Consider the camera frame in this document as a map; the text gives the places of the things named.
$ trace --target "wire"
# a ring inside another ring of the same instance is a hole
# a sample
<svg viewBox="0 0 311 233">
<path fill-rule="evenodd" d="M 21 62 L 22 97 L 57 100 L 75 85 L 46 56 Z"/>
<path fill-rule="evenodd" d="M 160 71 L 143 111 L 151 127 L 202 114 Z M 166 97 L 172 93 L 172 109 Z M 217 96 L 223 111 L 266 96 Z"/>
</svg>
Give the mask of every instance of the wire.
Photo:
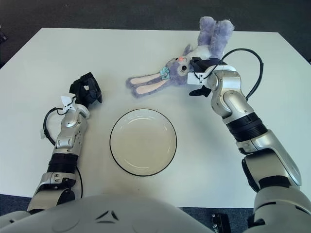
<svg viewBox="0 0 311 233">
<path fill-rule="evenodd" d="M 244 49 L 244 48 L 239 48 L 239 49 L 235 49 L 235 50 L 231 50 L 231 51 L 227 52 L 227 53 L 222 57 L 222 59 L 217 63 L 217 65 L 214 66 L 214 68 L 212 69 L 212 71 L 211 71 L 204 79 L 208 78 L 208 77 L 213 73 L 213 71 L 215 70 L 215 68 L 216 68 L 218 65 L 220 65 L 228 55 L 230 55 L 230 54 L 232 54 L 233 52 L 236 52 L 236 51 L 246 51 L 246 52 L 250 52 L 251 54 L 255 55 L 255 56 L 257 57 L 257 59 L 259 60 L 259 76 L 258 76 L 258 79 L 257 79 L 255 85 L 253 86 L 253 88 L 250 90 L 250 92 L 249 92 L 249 93 L 247 94 L 247 96 L 245 97 L 246 100 L 248 100 L 248 99 L 254 94 L 254 92 L 257 90 L 257 88 L 259 87 L 260 82 L 261 82 L 261 79 L 262 79 L 262 73 L 263 73 L 263 62 L 262 62 L 262 59 L 261 59 L 261 58 L 259 57 L 259 55 L 258 55 L 255 51 L 253 51 L 253 50 Z"/>
<path fill-rule="evenodd" d="M 57 111 L 57 110 L 62 110 L 62 108 L 52 108 L 51 110 L 48 111 L 48 113 L 45 115 L 44 117 L 44 120 L 43 120 L 43 132 L 45 134 L 45 136 L 47 137 L 47 139 L 55 146 L 55 141 L 51 138 L 51 135 L 49 133 L 49 130 L 47 128 L 47 120 L 48 120 L 48 117 L 49 115 L 54 112 L 54 111 Z"/>
<path fill-rule="evenodd" d="M 73 103 L 73 101 L 74 101 L 75 98 L 77 98 L 77 97 L 76 97 L 76 96 L 72 97 L 72 101 L 71 101 L 71 103 L 67 104 L 67 107 Z M 56 107 L 54 107 L 54 108 L 52 108 L 51 110 L 49 110 L 48 113 L 47 113 L 47 114 L 45 115 L 45 117 L 44 117 L 44 121 L 43 121 L 43 132 L 44 132 L 45 136 L 47 137 L 47 139 L 53 144 L 53 146 L 55 146 L 55 141 L 52 139 L 52 137 L 51 137 L 51 135 L 50 135 L 50 133 L 49 133 L 49 130 L 48 130 L 48 128 L 47 128 L 47 120 L 48 120 L 49 115 L 50 115 L 52 112 L 54 112 L 55 110 L 56 110 L 57 114 L 59 114 L 60 116 L 62 116 L 62 115 L 65 115 L 65 114 L 69 111 L 69 109 L 68 109 L 65 113 L 59 113 L 58 110 L 63 110 L 63 108 L 56 108 Z"/>
<path fill-rule="evenodd" d="M 81 184 L 81 198 L 83 197 L 83 182 L 82 182 L 82 176 L 81 176 L 81 173 L 79 171 L 79 168 L 76 166 L 77 168 L 77 171 L 79 173 L 79 177 L 80 177 L 80 184 Z"/>
<path fill-rule="evenodd" d="M 65 113 L 59 113 L 59 112 L 58 112 L 58 109 L 56 109 L 56 111 L 57 111 L 57 114 L 59 114 L 60 116 L 62 116 L 62 115 L 65 115 L 65 114 L 69 111 L 69 109 L 67 109 L 67 111 L 66 111 Z"/>
</svg>

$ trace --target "purple plush toy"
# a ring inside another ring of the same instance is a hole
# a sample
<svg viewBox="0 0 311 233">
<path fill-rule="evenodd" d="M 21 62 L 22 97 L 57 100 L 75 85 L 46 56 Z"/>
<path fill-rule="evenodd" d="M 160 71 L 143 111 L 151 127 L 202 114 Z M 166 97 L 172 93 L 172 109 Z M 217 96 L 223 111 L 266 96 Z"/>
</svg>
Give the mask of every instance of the purple plush toy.
<svg viewBox="0 0 311 233">
<path fill-rule="evenodd" d="M 196 49 L 191 50 L 188 44 L 182 56 L 171 59 L 159 73 L 127 79 L 126 85 L 132 90 L 133 96 L 139 98 L 170 85 L 186 84 L 187 74 L 193 71 L 190 65 L 192 57 L 200 57 L 202 60 L 221 59 L 234 30 L 232 23 L 229 20 L 216 22 L 212 17 L 202 17 L 200 30 Z"/>
</svg>

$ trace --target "floor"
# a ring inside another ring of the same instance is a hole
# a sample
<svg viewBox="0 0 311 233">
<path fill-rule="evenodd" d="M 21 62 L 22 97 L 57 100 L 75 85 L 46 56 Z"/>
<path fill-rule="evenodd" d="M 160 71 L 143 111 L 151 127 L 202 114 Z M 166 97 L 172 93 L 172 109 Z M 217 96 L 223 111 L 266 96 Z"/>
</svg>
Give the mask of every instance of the floor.
<svg viewBox="0 0 311 233">
<path fill-rule="evenodd" d="M 198 30 L 201 16 L 228 18 L 236 31 L 279 32 L 309 60 L 310 12 L 310 0 L 0 0 L 1 30 L 8 37 L 0 45 L 0 63 L 6 63 L 42 27 Z M 0 215 L 26 210 L 29 201 L 0 195 Z M 252 214 L 252 209 L 183 210 L 209 227 L 212 213 L 227 213 L 233 233 L 244 231 Z"/>
</svg>

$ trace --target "white plate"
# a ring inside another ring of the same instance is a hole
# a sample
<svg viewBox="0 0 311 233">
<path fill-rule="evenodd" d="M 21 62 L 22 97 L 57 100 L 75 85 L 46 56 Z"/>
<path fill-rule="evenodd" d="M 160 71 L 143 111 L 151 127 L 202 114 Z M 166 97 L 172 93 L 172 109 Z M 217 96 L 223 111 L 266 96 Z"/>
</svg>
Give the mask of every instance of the white plate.
<svg viewBox="0 0 311 233">
<path fill-rule="evenodd" d="M 173 125 L 161 113 L 137 109 L 123 115 L 110 135 L 110 150 L 117 164 L 137 176 L 151 176 L 172 161 L 177 146 Z"/>
</svg>

